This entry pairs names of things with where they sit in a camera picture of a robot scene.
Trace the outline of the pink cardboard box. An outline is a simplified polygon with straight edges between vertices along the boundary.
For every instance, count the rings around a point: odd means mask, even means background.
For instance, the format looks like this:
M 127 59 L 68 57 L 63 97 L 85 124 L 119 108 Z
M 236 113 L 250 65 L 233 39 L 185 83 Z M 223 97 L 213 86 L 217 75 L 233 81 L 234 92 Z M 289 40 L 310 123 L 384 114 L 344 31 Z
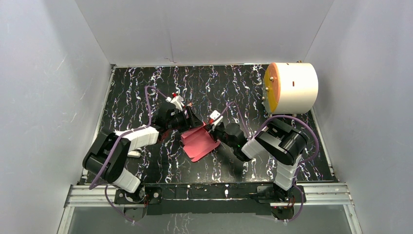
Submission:
M 202 126 L 181 134 L 184 152 L 191 162 L 199 161 L 221 144 L 219 140 L 214 140 L 205 127 L 206 124 L 203 123 Z

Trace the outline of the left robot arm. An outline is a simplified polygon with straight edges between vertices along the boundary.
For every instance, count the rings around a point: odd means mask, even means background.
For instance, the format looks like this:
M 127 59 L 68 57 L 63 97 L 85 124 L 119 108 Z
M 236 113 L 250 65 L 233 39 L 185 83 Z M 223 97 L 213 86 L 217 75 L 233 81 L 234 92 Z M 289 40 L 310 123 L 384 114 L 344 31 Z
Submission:
M 139 148 L 163 141 L 172 130 L 180 133 L 202 127 L 203 122 L 192 112 L 191 107 L 183 110 L 175 107 L 160 107 L 149 125 L 122 132 L 102 130 L 85 155 L 82 166 L 95 175 L 127 192 L 134 203 L 145 198 L 141 180 L 125 168 L 128 154 Z

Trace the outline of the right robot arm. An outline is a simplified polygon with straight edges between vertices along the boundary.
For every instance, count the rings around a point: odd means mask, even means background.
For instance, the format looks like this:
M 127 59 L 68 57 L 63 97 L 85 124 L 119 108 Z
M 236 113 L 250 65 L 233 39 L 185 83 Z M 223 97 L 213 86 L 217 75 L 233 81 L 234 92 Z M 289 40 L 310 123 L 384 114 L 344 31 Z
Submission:
M 209 123 L 205 129 L 215 141 L 232 148 L 235 157 L 248 162 L 261 155 L 271 155 L 277 161 L 277 172 L 270 194 L 276 201 L 286 202 L 293 197 L 296 170 L 308 137 L 296 128 L 270 118 L 258 133 L 247 139 L 239 124 Z

